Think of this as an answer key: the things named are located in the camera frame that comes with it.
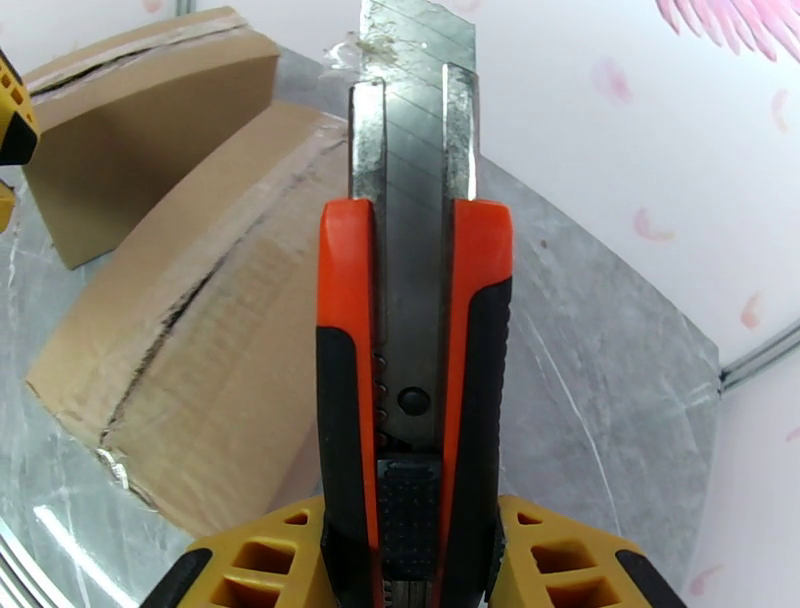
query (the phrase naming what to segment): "pink feather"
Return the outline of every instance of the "pink feather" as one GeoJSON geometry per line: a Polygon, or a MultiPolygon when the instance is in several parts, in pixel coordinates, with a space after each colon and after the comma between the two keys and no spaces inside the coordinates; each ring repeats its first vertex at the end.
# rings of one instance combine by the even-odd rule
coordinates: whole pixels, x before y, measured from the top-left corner
{"type": "Polygon", "coordinates": [[[800,62],[800,0],[656,0],[675,32],[680,20],[698,36],[739,54],[741,44],[777,59],[775,42],[800,62]],[[681,19],[675,17],[677,9],[681,19]]]}

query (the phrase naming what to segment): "gray marble surface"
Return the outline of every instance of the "gray marble surface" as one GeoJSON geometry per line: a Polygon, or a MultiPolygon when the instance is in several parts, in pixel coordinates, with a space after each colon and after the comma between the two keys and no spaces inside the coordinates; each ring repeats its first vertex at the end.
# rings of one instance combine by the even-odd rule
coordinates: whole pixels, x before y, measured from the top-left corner
{"type": "MultiPolygon", "coordinates": [[[[292,53],[278,96],[343,115],[339,74],[292,53]]],[[[484,162],[512,207],[514,300],[502,490],[639,542],[680,585],[700,522],[718,409],[715,346],[547,201],[484,162]]],[[[0,236],[0,517],[76,606],[134,606],[190,542],[112,481],[24,386],[103,260],[64,269],[17,171],[0,236]]]]}

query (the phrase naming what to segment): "yellow tool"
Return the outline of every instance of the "yellow tool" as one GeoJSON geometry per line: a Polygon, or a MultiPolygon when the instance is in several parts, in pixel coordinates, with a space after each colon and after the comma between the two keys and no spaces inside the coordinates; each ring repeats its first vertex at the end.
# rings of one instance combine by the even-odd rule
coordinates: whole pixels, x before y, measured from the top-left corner
{"type": "MultiPolygon", "coordinates": [[[[24,165],[39,142],[39,125],[22,78],[0,50],[0,166],[24,165]]],[[[14,190],[0,180],[0,232],[11,221],[14,190]]]]}

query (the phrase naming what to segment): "cardboard box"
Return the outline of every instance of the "cardboard box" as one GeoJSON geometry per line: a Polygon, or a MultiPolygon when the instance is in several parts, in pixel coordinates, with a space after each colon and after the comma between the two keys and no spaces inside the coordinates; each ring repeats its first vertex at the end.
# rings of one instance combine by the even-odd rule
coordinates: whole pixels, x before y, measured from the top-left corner
{"type": "Polygon", "coordinates": [[[64,264],[114,249],[265,109],[278,54],[224,8],[115,36],[28,74],[42,140],[24,171],[64,264]]]}
{"type": "Polygon", "coordinates": [[[195,535],[319,480],[316,265],[346,123],[276,103],[192,171],[86,287],[28,376],[56,418],[195,535]]]}

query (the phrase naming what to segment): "brown cardboard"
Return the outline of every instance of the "brown cardboard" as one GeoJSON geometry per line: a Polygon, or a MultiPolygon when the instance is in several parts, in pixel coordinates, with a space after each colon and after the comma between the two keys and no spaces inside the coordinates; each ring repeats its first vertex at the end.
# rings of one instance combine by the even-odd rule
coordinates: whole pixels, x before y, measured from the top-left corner
{"type": "Polygon", "coordinates": [[[29,373],[70,432],[192,534],[318,482],[316,247],[346,148],[340,119],[267,109],[123,241],[29,373]]]}
{"type": "Polygon", "coordinates": [[[115,36],[28,74],[42,139],[24,171],[64,264],[114,249],[266,108],[278,54],[223,8],[115,36]]]}

